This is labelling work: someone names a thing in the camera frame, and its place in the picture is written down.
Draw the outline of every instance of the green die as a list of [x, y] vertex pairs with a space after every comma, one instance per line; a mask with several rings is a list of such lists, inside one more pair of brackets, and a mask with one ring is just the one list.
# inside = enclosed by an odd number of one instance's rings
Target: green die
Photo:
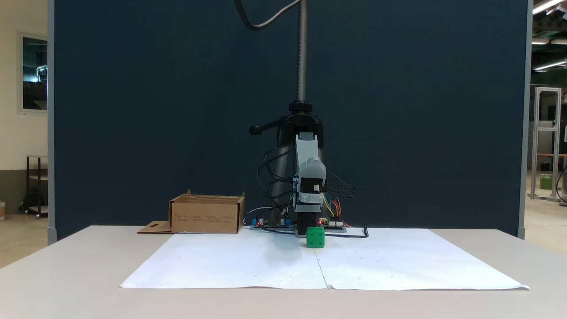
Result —
[[308, 248], [325, 247], [325, 229], [323, 227], [307, 228], [307, 247]]

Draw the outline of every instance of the cardboard box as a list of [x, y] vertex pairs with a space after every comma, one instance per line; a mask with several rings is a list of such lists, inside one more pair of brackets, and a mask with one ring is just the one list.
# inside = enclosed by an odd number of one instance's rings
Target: cardboard box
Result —
[[191, 195], [191, 190], [170, 201], [169, 220], [153, 221], [138, 234], [237, 234], [244, 217], [241, 196]]

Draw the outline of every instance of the cardboard flap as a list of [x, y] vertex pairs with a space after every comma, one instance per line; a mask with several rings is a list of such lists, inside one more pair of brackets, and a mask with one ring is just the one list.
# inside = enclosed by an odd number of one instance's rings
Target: cardboard flap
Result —
[[237, 202], [238, 204], [238, 225], [236, 225], [236, 232], [240, 231], [242, 227], [242, 222], [244, 220], [244, 192], [240, 196], [240, 199]]
[[171, 226], [168, 220], [154, 220], [138, 231], [138, 234], [170, 234]]

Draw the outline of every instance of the table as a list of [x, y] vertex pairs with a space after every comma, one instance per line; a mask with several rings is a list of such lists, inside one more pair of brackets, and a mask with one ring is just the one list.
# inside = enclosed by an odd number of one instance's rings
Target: table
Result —
[[[567, 257], [497, 230], [432, 230], [531, 291], [124, 289], [172, 235], [91, 226], [0, 269], [0, 318], [565, 318]], [[259, 310], [267, 305], [269, 313]]]

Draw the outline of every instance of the ceiling light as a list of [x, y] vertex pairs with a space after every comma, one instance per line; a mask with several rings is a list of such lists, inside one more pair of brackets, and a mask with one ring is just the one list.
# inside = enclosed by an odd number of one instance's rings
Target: ceiling light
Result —
[[550, 8], [550, 7], [552, 7], [556, 4], [559, 4], [561, 2], [563, 2], [563, 0], [550, 0], [546, 3], [538, 5], [537, 7], [534, 8], [534, 10], [532, 12], [533, 12], [533, 14], [538, 14], [538, 13], [544, 11], [545, 9]]
[[553, 63], [549, 63], [549, 64], [544, 64], [544, 65], [540, 65], [537, 68], [534, 68], [534, 71], [539, 71], [539, 70], [543, 70], [543, 69], [547, 69], [547, 68], [551, 68], [553, 66], [558, 66], [558, 65], [565, 65], [565, 63], [567, 63], [567, 58], [561, 60], [561, 61], [555, 61]]
[[532, 44], [548, 44], [549, 39], [532, 39]]

